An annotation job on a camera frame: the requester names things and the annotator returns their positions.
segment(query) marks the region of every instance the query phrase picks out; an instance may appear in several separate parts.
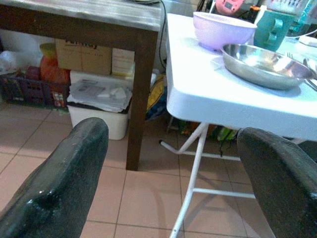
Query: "plastic bowl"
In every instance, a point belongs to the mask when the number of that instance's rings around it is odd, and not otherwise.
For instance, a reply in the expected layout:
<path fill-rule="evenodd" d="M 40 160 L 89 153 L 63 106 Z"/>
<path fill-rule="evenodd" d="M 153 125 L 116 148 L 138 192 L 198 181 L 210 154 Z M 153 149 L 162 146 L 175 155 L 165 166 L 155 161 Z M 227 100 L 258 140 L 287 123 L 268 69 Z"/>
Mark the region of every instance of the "plastic bowl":
<path fill-rule="evenodd" d="M 226 44 L 244 44 L 257 26 L 247 21 L 207 12 L 194 12 L 195 34 L 203 47 L 221 50 Z"/>

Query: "bowl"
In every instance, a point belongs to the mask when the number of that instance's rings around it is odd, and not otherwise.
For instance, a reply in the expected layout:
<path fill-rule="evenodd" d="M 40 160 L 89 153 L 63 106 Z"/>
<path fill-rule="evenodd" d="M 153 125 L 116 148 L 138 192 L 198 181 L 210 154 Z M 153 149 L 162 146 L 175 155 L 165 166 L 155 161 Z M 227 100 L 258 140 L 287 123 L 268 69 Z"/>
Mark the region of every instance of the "bowl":
<path fill-rule="evenodd" d="M 263 87 L 289 90 L 314 77 L 310 69 L 298 61 L 260 47 L 227 44 L 222 53 L 230 72 Z"/>
<path fill-rule="evenodd" d="M 247 21 L 207 12 L 194 12 L 195 34 L 203 47 L 221 50 L 225 44 L 244 44 L 257 26 Z"/>

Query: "table leg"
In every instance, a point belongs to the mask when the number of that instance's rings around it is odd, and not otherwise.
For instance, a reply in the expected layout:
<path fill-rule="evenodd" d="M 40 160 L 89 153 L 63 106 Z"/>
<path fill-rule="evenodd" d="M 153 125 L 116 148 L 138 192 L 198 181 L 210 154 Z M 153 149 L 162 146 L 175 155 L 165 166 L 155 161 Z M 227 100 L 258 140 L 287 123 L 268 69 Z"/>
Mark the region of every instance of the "table leg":
<path fill-rule="evenodd" d="M 129 125 L 127 170 L 138 170 L 157 36 L 158 33 L 152 31 L 144 31 L 143 34 L 138 36 L 137 49 L 135 50 L 135 74 Z"/>

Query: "wooden table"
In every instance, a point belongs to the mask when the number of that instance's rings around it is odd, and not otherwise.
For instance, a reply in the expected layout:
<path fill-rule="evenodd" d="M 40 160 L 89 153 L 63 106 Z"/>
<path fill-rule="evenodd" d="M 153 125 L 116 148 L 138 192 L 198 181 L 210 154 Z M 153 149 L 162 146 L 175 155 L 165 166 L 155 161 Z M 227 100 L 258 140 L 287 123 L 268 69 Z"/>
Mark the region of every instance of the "wooden table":
<path fill-rule="evenodd" d="M 127 170 L 137 170 L 160 7 L 124 0 L 1 0 L 0 28 L 135 52 Z"/>

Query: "cup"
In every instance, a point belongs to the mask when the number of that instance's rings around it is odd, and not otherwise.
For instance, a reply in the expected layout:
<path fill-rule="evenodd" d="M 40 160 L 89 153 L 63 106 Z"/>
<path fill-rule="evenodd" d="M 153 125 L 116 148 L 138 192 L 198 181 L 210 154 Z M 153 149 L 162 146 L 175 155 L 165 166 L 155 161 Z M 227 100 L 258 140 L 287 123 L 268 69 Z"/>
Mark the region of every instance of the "cup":
<path fill-rule="evenodd" d="M 258 28 L 254 35 L 254 45 L 276 51 L 293 21 L 294 16 L 292 15 L 266 10 L 258 22 Z"/>

